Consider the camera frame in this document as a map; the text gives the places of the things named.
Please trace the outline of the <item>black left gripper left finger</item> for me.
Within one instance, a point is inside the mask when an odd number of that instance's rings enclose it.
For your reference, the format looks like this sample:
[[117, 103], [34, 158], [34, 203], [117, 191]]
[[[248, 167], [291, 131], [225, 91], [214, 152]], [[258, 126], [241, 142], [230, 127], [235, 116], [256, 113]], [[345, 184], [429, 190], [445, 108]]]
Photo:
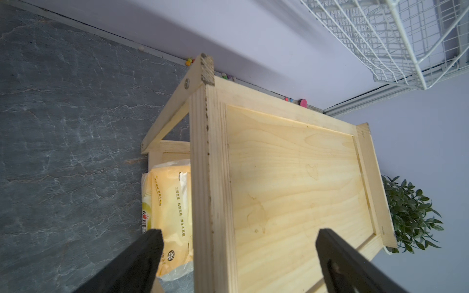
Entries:
[[156, 278], [164, 241], [161, 230], [141, 235], [77, 293], [149, 293]]

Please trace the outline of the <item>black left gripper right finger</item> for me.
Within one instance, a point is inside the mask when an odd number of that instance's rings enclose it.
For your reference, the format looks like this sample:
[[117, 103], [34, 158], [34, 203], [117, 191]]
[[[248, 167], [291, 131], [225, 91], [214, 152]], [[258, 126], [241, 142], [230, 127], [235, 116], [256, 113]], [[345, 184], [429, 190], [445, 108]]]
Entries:
[[319, 231], [316, 250], [330, 293], [406, 292], [329, 228]]

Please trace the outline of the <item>orange tissue pack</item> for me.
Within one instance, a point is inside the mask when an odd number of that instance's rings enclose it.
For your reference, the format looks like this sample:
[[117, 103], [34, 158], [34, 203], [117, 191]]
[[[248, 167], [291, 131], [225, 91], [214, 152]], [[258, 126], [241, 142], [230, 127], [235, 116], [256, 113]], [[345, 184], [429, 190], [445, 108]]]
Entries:
[[156, 276], [175, 281], [194, 270], [190, 160], [155, 165], [141, 188], [142, 232], [161, 230], [164, 242]]

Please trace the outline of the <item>light wooden two-tier shelf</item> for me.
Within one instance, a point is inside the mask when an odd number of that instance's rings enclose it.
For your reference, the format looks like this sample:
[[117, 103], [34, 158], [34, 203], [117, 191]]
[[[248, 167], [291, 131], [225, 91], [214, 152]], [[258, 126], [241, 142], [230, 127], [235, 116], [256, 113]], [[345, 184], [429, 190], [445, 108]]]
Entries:
[[190, 123], [194, 290], [326, 287], [315, 242], [330, 228], [367, 259], [395, 247], [370, 127], [215, 75], [201, 54], [144, 137], [148, 154]]

